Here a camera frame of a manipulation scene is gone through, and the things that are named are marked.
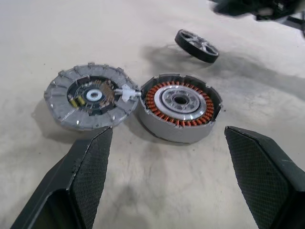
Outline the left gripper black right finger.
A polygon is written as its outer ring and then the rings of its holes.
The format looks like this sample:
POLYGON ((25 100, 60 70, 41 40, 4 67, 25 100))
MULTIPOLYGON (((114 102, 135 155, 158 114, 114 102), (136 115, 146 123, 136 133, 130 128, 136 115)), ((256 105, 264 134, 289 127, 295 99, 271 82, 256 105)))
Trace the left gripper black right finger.
POLYGON ((227 126, 238 186, 260 229, 305 227, 305 172, 271 138, 227 126))

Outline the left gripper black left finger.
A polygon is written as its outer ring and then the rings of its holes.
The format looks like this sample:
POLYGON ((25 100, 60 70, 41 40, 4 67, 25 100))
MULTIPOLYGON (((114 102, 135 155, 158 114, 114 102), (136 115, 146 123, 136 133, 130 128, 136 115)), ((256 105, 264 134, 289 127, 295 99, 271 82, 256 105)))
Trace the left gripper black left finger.
POLYGON ((106 180, 110 126, 90 131, 44 176, 13 229, 91 229, 106 180))

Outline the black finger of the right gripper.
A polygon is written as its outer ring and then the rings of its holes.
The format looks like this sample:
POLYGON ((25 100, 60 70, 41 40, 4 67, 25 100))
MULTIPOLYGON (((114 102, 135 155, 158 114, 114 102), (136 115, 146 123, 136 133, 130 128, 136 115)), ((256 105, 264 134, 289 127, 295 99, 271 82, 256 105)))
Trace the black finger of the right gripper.
POLYGON ((213 12, 223 16, 239 17, 253 13, 259 8, 256 0, 215 0, 213 12))

